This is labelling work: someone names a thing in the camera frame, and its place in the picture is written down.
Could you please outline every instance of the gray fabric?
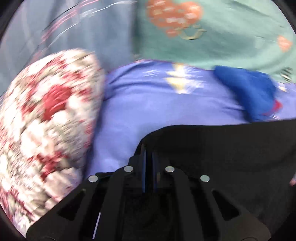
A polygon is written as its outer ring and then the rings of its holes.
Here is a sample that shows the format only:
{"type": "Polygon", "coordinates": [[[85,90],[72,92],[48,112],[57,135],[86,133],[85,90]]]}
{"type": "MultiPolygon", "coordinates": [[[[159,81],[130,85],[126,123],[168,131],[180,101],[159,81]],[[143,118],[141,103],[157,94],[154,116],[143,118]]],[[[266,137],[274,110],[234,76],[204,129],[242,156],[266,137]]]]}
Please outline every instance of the gray fabric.
{"type": "Polygon", "coordinates": [[[94,51],[106,71],[133,61],[133,0],[25,0],[0,44],[0,95],[28,64],[66,49],[94,51]]]}

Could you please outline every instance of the printed pattern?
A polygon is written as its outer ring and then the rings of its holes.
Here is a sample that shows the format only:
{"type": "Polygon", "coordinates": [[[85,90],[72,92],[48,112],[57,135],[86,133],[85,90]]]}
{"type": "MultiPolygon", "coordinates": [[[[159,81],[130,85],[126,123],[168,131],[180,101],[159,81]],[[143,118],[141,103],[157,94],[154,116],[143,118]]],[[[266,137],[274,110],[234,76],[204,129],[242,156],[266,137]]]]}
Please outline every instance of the printed pattern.
{"type": "Polygon", "coordinates": [[[293,45],[293,42],[289,41],[283,36],[278,36],[277,42],[282,52],[289,51],[293,45]]]}
{"type": "Polygon", "coordinates": [[[192,67],[183,64],[172,64],[172,66],[174,70],[166,71],[170,77],[165,78],[165,80],[176,93],[191,94],[195,89],[204,87],[204,81],[189,79],[193,77],[191,74],[188,74],[188,69],[192,69],[192,67]]]}
{"type": "Polygon", "coordinates": [[[204,29],[195,25],[202,18],[202,7],[195,2],[175,4],[172,0],[149,0],[147,16],[159,28],[164,28],[168,37],[180,36],[182,39],[198,39],[204,29]],[[184,30],[189,27],[196,29],[195,34],[188,36],[184,30]]]}
{"type": "Polygon", "coordinates": [[[0,110],[0,204],[23,234],[82,180],[102,99],[94,55],[68,50],[21,71],[0,110]]]}

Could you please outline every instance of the green fabric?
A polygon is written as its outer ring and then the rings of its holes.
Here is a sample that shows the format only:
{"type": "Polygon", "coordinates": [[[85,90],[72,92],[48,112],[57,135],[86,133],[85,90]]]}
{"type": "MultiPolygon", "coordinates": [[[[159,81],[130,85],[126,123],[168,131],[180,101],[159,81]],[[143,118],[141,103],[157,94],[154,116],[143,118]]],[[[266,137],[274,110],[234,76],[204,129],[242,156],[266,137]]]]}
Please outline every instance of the green fabric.
{"type": "MultiPolygon", "coordinates": [[[[178,4],[185,0],[169,0],[178,4]]],[[[198,39],[168,37],[165,28],[147,16],[147,1],[139,0],[135,34],[135,54],[144,59],[179,62],[203,69],[215,65],[258,70],[277,81],[284,68],[296,68],[296,35],[289,22],[271,0],[198,0],[203,9],[200,21],[186,28],[188,36],[196,27],[206,30],[198,39]],[[279,36],[293,45],[283,51],[279,36]]]]}

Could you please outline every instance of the pink fabric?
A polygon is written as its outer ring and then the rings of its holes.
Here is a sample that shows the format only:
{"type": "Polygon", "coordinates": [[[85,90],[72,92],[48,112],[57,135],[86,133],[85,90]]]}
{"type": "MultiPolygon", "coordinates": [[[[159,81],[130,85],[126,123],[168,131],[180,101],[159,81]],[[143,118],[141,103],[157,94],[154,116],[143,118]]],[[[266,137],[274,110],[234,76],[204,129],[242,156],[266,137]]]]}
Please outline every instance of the pink fabric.
{"type": "Polygon", "coordinates": [[[23,234],[82,179],[104,71],[75,49],[13,80],[0,110],[0,204],[23,234]]]}

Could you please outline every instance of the metal screw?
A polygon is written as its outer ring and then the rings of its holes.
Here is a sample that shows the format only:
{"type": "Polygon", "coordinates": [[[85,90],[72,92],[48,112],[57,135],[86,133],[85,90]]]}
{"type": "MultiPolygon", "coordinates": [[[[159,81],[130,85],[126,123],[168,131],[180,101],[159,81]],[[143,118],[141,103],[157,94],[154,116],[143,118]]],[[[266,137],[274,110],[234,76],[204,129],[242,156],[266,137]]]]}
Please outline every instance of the metal screw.
{"type": "Polygon", "coordinates": [[[165,168],[165,171],[166,171],[166,172],[174,172],[175,169],[174,169],[174,167],[167,166],[167,167],[165,168]]]}
{"type": "Polygon", "coordinates": [[[124,171],[125,172],[132,172],[133,171],[133,167],[132,166],[125,166],[124,167],[124,171]]]}
{"type": "Polygon", "coordinates": [[[96,175],[89,176],[89,181],[91,183],[95,183],[99,178],[96,175]]]}
{"type": "Polygon", "coordinates": [[[210,177],[208,175],[202,175],[200,179],[201,181],[207,183],[210,180],[210,177]]]}

